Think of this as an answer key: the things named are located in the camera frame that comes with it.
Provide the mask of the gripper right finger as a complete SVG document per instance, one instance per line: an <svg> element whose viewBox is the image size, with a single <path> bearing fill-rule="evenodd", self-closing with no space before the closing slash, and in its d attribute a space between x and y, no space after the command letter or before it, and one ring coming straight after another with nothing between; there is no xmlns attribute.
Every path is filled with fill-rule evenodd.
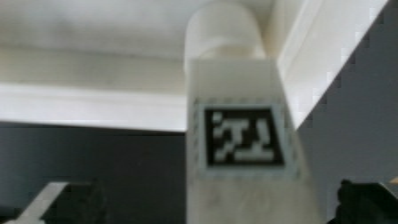
<svg viewBox="0 0 398 224"><path fill-rule="evenodd" d="M337 224L398 224L398 184L342 181Z"/></svg>

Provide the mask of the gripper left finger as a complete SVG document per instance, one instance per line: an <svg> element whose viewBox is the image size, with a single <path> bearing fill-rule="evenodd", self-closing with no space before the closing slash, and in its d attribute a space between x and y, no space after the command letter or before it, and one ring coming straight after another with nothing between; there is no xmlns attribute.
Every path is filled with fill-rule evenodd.
<svg viewBox="0 0 398 224"><path fill-rule="evenodd" d="M11 224L47 224L43 215L59 198L68 182L51 182Z"/></svg>

